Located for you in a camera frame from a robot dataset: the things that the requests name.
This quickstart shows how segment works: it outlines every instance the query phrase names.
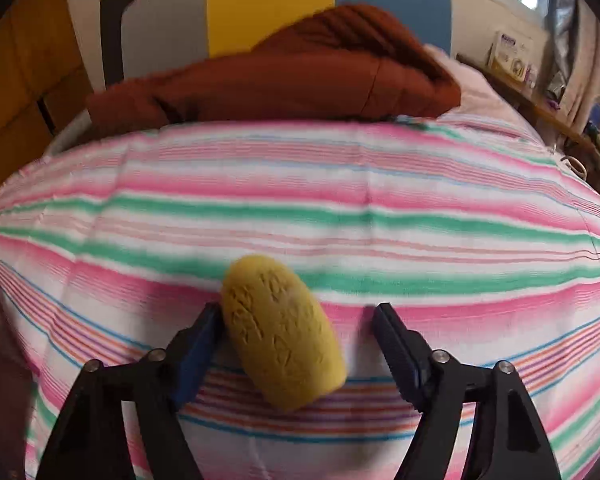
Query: sponge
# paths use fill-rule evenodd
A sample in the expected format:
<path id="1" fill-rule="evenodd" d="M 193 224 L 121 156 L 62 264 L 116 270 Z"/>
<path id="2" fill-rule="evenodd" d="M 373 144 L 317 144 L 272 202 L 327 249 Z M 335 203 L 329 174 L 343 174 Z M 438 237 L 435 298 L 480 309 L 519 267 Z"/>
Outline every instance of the sponge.
<path id="1" fill-rule="evenodd" d="M 273 406 L 291 412 L 344 384 L 347 370 L 329 320 L 288 267 L 245 256 L 227 270 L 221 295 L 242 366 Z"/>

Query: striped fabric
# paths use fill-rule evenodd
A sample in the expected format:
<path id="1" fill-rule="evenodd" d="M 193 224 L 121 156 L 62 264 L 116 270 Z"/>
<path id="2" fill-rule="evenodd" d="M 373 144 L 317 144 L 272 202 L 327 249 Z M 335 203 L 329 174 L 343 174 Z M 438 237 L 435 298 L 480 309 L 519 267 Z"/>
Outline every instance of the striped fabric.
<path id="1" fill-rule="evenodd" d="M 599 456 L 600 197 L 533 133 L 462 116 L 216 123 L 85 146 L 0 190 L 0 288 L 38 377 L 31 478 L 80 366 L 166 345 L 248 253 L 314 291 L 349 379 L 277 413 L 224 343 L 180 413 L 206 479 L 393 478 L 418 416 L 370 334 L 366 306 L 382 301 L 462 362 L 512 361 L 565 479 Z M 449 479 L 472 415 L 467 405 Z"/>

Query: reddish-brown cloth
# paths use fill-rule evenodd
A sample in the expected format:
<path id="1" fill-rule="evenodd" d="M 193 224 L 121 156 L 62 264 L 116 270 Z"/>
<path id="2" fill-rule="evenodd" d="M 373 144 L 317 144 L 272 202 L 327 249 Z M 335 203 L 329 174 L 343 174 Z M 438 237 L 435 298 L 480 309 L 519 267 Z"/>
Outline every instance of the reddish-brown cloth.
<path id="1" fill-rule="evenodd" d="M 250 52 L 128 80 L 87 107 L 103 135 L 187 121 L 435 118 L 460 87 L 392 15 L 366 4 L 324 10 Z"/>

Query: silver bolt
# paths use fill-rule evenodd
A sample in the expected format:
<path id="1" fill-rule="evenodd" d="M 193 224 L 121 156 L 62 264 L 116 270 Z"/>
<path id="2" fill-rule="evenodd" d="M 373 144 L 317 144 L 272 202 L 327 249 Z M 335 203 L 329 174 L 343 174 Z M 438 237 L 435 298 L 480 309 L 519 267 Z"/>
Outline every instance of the silver bolt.
<path id="1" fill-rule="evenodd" d="M 90 361 L 85 362 L 82 368 L 84 368 L 85 372 L 94 372 L 96 370 L 99 370 L 101 366 L 102 362 L 100 360 L 92 359 Z"/>
<path id="2" fill-rule="evenodd" d="M 165 352 L 162 348 L 154 348 L 149 352 L 147 359 L 153 363 L 157 363 L 164 361 L 165 357 L 167 357 L 167 352 Z"/>
<path id="3" fill-rule="evenodd" d="M 513 372 L 513 370 L 515 370 L 516 367 L 514 365 L 512 365 L 509 361 L 500 361 L 498 363 L 498 370 L 500 370 L 501 372 L 504 372 L 506 374 L 510 374 Z"/>
<path id="4" fill-rule="evenodd" d="M 446 350 L 434 350 L 431 356 L 435 362 L 440 363 L 441 365 L 448 363 L 449 359 L 451 359 L 451 356 Z"/>

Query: desk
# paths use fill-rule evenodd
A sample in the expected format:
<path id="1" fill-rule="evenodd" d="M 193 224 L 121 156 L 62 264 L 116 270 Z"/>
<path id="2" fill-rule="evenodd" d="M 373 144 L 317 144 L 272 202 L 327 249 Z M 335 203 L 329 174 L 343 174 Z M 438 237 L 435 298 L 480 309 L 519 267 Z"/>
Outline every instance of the desk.
<path id="1" fill-rule="evenodd" d="M 465 65 L 475 68 L 480 72 L 493 89 L 505 101 L 511 104 L 533 127 L 542 120 L 555 128 L 560 135 L 577 142 L 596 161 L 600 170 L 600 152 L 589 137 L 582 136 L 560 118 L 560 114 L 553 110 L 541 92 L 533 91 L 524 83 L 520 83 L 505 73 L 498 72 L 484 63 L 480 63 L 463 54 L 458 54 L 456 59 Z"/>

